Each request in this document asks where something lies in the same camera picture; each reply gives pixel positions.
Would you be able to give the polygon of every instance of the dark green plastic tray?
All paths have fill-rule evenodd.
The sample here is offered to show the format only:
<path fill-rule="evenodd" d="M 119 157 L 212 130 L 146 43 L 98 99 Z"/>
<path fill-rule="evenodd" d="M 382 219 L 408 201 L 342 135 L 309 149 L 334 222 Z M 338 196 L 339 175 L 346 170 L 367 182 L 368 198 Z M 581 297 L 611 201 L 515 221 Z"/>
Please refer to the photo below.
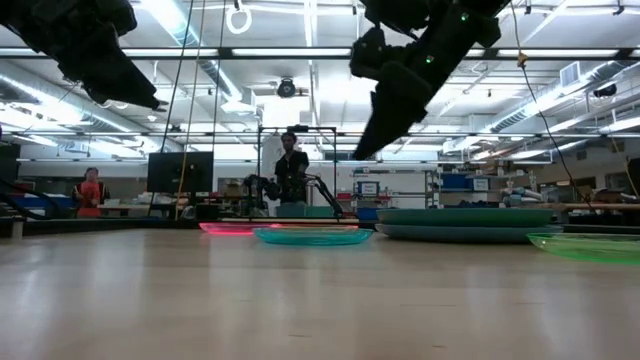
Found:
<path fill-rule="evenodd" d="M 385 225 L 527 227 L 548 225 L 550 209 L 381 209 L 378 219 Z"/>
<path fill-rule="evenodd" d="M 561 226 L 491 228 L 376 224 L 376 229 L 392 239 L 454 244 L 528 244 L 528 234 L 562 232 Z"/>
<path fill-rule="evenodd" d="M 575 260 L 640 265 L 640 235 L 529 234 L 539 249 Z"/>

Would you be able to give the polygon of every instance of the orange shirt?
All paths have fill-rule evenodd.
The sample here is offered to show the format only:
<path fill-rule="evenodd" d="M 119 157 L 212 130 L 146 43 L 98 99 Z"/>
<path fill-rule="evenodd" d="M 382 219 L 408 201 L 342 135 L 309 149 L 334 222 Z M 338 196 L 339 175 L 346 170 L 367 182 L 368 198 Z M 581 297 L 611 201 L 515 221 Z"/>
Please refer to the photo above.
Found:
<path fill-rule="evenodd" d="M 78 216 L 98 217 L 102 214 L 96 205 L 100 204 L 100 185 L 98 183 L 83 182 L 80 184 L 80 195 L 82 195 L 82 200 L 80 200 Z"/>

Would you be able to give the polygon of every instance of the person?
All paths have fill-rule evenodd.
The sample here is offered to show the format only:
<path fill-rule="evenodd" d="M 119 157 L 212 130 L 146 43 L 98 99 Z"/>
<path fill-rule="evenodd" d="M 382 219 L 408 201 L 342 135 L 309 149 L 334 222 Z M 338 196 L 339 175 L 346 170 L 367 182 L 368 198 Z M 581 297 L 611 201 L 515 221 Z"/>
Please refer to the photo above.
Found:
<path fill-rule="evenodd" d="M 284 155 L 276 163 L 276 180 L 282 191 L 280 203 L 307 203 L 307 190 L 300 181 L 309 167 L 309 157 L 303 151 L 296 151 L 296 134 L 286 132 L 280 137 Z"/>
<path fill-rule="evenodd" d="M 73 188 L 72 197 L 78 204 L 79 217 L 98 217 L 101 211 L 98 205 L 104 204 L 106 199 L 111 198 L 109 189 L 98 181 L 99 171 L 95 167 L 90 167 L 85 171 L 85 180 Z"/>

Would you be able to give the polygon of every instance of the computer monitor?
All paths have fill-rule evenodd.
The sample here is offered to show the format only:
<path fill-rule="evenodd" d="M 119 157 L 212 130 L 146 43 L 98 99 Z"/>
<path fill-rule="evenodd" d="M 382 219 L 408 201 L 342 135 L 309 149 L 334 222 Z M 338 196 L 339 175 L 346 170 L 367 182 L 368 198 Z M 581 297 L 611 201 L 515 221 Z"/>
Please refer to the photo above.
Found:
<path fill-rule="evenodd" d="M 177 193 L 184 153 L 149 154 L 147 191 Z M 213 152 L 187 153 L 182 192 L 211 192 L 213 189 Z"/>

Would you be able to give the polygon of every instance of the wooden table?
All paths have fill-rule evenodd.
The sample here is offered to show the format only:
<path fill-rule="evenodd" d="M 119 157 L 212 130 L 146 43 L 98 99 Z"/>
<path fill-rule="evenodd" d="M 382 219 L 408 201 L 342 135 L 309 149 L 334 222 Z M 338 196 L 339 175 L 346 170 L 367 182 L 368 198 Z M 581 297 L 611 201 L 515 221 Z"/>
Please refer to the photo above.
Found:
<path fill-rule="evenodd" d="M 2 360 L 636 360 L 640 267 L 199 230 L 0 247 Z"/>

